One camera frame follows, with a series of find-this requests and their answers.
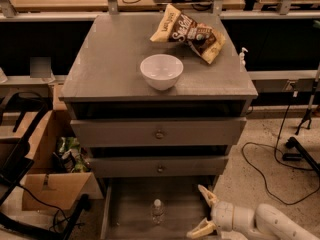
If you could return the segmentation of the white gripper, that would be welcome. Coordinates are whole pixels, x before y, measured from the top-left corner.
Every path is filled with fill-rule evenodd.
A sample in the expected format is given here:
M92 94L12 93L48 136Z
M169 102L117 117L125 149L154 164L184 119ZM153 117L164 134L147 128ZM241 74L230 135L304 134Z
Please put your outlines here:
M197 239L207 236L216 230L218 232L239 232L248 235L255 228L255 212L253 209L235 206L232 203L218 201L217 196L203 185L198 190L211 208L212 221L204 218L194 229L188 231L186 236Z

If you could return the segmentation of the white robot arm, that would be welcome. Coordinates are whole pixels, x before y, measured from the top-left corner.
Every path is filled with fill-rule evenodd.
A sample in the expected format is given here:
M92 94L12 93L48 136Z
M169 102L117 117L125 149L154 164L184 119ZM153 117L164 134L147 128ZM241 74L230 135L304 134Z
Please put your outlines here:
M260 204L255 210L220 201L203 185L198 190L211 208L210 220L204 218L187 233L190 239L217 233L235 231L248 240L320 240L280 210L269 204Z

